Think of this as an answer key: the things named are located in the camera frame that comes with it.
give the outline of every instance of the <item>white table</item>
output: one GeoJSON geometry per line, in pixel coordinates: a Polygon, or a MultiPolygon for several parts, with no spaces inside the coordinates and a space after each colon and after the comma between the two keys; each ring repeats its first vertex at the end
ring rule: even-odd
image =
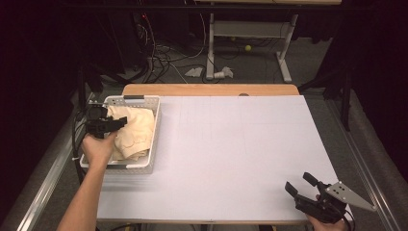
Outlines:
{"type": "Polygon", "coordinates": [[[156,162],[149,175],[106,175],[100,221],[305,223],[287,181],[338,181],[300,95],[163,96],[156,162]]]}

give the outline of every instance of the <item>wooden table edge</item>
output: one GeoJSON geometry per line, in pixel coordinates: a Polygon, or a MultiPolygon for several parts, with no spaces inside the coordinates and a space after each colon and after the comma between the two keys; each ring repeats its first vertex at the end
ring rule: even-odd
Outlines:
{"type": "Polygon", "coordinates": [[[131,84],[123,95],[234,96],[299,95],[295,85],[272,84],[131,84]]]}

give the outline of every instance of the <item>human arm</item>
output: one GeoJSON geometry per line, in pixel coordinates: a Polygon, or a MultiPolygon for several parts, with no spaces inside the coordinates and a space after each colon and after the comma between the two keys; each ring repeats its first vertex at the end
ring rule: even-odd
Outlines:
{"type": "Polygon", "coordinates": [[[103,176],[113,148],[116,132],[99,140],[86,134],[82,147],[89,161],[89,170],[79,190],[69,204],[58,230],[95,230],[99,194],[103,176]]]}
{"type": "Polygon", "coordinates": [[[307,219],[312,223],[315,231],[345,231],[344,221],[341,219],[336,223],[322,223],[316,218],[306,215],[307,219]]]}

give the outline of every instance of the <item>white plastic basket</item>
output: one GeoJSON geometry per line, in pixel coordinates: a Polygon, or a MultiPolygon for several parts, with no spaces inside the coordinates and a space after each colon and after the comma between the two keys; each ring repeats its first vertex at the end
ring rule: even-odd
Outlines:
{"type": "MultiPolygon", "coordinates": [[[[113,95],[105,99],[106,105],[145,108],[153,111],[154,131],[153,140],[150,145],[148,153],[144,157],[139,157],[137,161],[113,161],[108,162],[106,169],[107,174],[149,174],[153,171],[154,159],[156,155],[157,137],[159,134],[161,112],[160,112],[160,97],[156,95],[145,96],[127,96],[127,95],[113,95]]],[[[81,167],[87,169],[89,167],[85,155],[81,157],[81,167]]]]}

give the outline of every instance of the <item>cloth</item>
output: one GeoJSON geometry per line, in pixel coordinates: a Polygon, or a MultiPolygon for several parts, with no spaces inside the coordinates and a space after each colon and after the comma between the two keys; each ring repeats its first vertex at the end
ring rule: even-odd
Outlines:
{"type": "Polygon", "coordinates": [[[108,116],[114,119],[127,116],[127,124],[115,138],[113,160],[137,160],[148,153],[153,139],[153,111],[144,108],[108,106],[108,116]]]}

